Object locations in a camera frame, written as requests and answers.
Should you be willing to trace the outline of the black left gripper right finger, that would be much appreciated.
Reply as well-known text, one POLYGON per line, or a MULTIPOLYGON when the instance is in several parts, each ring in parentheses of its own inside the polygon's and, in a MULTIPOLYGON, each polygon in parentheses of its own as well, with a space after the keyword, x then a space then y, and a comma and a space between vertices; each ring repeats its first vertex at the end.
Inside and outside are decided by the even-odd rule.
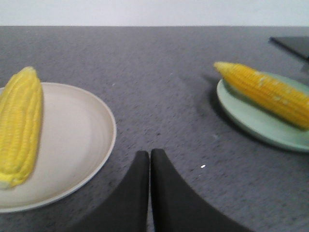
POLYGON ((158 148, 151 151, 151 200, 157 232, 249 231, 196 194, 158 148))

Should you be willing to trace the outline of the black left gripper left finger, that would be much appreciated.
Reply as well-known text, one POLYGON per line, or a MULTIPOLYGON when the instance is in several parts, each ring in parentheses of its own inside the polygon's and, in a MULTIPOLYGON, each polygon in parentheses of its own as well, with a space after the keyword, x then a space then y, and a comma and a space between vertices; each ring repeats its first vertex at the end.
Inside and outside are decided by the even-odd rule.
POLYGON ((138 151, 114 192, 69 232, 145 232, 149 198, 149 154, 138 151))

